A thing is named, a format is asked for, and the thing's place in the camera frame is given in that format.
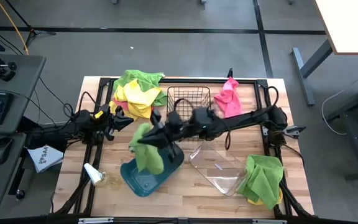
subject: wooden tabletop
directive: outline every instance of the wooden tabletop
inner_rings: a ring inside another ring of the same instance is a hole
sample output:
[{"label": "wooden tabletop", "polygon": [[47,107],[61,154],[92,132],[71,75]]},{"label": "wooden tabletop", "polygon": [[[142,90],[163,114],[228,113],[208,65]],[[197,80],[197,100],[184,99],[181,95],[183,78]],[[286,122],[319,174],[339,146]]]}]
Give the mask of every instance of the wooden tabletop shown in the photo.
[{"label": "wooden tabletop", "polygon": [[358,54],[358,0],[315,0],[335,54]]},{"label": "wooden tabletop", "polygon": [[[88,91],[96,96],[100,77],[84,77],[81,92]],[[280,99],[277,103],[288,116],[288,124],[292,125],[292,115],[282,79],[268,79],[269,86],[277,87]],[[211,90],[211,97],[218,93],[222,84],[176,84],[161,83],[160,87],[166,91],[170,86],[207,86]],[[244,112],[256,109],[254,88],[251,85],[239,85],[237,92],[241,96],[241,104]],[[275,92],[271,91],[272,101],[275,100]],[[94,104],[87,97],[84,98],[82,109],[93,111]],[[165,107],[161,107],[161,114],[165,116]],[[190,144],[185,151],[185,161],[178,170],[162,184],[162,186],[148,197],[138,197],[125,184],[120,176],[120,166],[134,158],[128,150],[128,143],[138,125],[149,122],[147,119],[138,119],[136,122],[124,128],[121,132],[115,132],[113,142],[104,140],[101,155],[100,171],[108,173],[107,184],[96,187],[92,216],[114,217],[199,217],[199,218],[273,218],[272,210],[264,206],[256,206],[247,203],[247,200],[238,194],[231,197],[224,196],[215,189],[200,173],[188,162],[189,153],[194,150]],[[238,129],[231,133],[230,150],[222,147],[226,134],[209,142],[221,156],[228,160],[236,160],[245,164],[249,154],[263,155],[262,137],[260,126]],[[287,138],[288,145],[299,151],[296,140]],[[54,205],[59,209],[73,193],[80,178],[83,165],[85,145],[75,143],[65,153],[55,190]],[[308,184],[302,160],[293,151],[282,148],[282,157],[287,178],[288,188],[306,211],[313,213],[313,207],[309,195]],[[82,208],[85,207],[88,189],[85,189]]]}]

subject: wire basket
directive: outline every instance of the wire basket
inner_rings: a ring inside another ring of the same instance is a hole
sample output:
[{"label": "wire basket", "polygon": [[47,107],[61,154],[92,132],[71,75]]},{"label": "wire basket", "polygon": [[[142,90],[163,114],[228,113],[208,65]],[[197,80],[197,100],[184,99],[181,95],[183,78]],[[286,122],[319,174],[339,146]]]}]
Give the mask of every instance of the wire basket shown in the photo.
[{"label": "wire basket", "polygon": [[167,91],[167,116],[173,111],[173,104],[176,100],[184,98],[188,101],[182,100],[177,105],[176,111],[182,121],[188,121],[192,114],[192,106],[197,107],[211,107],[211,92],[208,87],[204,86],[171,86]]}]

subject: green towel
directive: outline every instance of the green towel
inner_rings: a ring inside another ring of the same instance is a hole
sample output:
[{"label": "green towel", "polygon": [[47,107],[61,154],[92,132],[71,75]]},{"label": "green towel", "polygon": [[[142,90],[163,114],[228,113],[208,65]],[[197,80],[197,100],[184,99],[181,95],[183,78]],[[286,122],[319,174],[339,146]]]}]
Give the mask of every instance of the green towel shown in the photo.
[{"label": "green towel", "polygon": [[[139,70],[126,70],[124,75],[121,76],[114,82],[112,86],[114,92],[117,90],[117,87],[120,85],[124,87],[126,83],[131,82],[137,78],[137,82],[140,85],[140,89],[145,92],[151,88],[158,87],[158,82],[163,78],[163,73],[145,73]],[[163,106],[167,104],[167,94],[161,91],[152,106]]]},{"label": "green towel", "polygon": [[129,143],[129,149],[135,152],[136,166],[139,172],[147,169],[151,174],[158,175],[164,171],[164,163],[157,147],[137,142],[150,130],[149,123],[141,124]]},{"label": "green towel", "polygon": [[246,170],[247,178],[240,183],[237,192],[253,202],[260,198],[268,209],[272,209],[280,197],[279,183],[283,178],[280,160],[272,156],[249,155]]}]

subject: yellow cable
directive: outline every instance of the yellow cable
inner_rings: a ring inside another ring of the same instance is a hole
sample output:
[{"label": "yellow cable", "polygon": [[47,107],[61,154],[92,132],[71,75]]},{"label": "yellow cable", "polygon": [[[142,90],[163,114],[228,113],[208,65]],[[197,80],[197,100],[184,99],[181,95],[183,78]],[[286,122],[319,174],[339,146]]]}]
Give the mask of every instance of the yellow cable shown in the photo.
[{"label": "yellow cable", "polygon": [[19,30],[17,29],[15,23],[13,22],[13,20],[11,19],[11,17],[9,16],[9,14],[6,12],[4,6],[2,6],[2,4],[0,3],[0,7],[1,9],[5,12],[5,15],[7,16],[7,18],[11,21],[11,24],[15,27],[15,30],[17,32],[17,34],[19,34],[20,40],[22,40],[22,43],[24,45],[24,50],[25,50],[25,54],[29,54],[29,50],[27,49],[27,46],[25,45],[24,39],[22,37],[22,34],[20,34]]}]

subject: blue plastic tray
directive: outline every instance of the blue plastic tray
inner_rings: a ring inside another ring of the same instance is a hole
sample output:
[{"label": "blue plastic tray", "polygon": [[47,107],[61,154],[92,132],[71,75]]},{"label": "blue plastic tray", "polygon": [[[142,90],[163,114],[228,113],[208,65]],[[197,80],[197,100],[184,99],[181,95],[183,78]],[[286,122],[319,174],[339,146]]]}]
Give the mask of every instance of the blue plastic tray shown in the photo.
[{"label": "blue plastic tray", "polygon": [[169,152],[167,150],[158,150],[158,153],[160,154],[164,163],[164,171],[159,175],[153,175],[147,169],[139,172],[135,159],[131,160],[129,163],[124,163],[121,165],[121,177],[137,196],[149,196],[151,193],[157,190],[160,185],[164,183],[164,181],[167,180],[168,177],[181,165],[185,159],[185,155],[176,144],[174,144],[173,148],[177,154],[173,162],[169,160]]}]

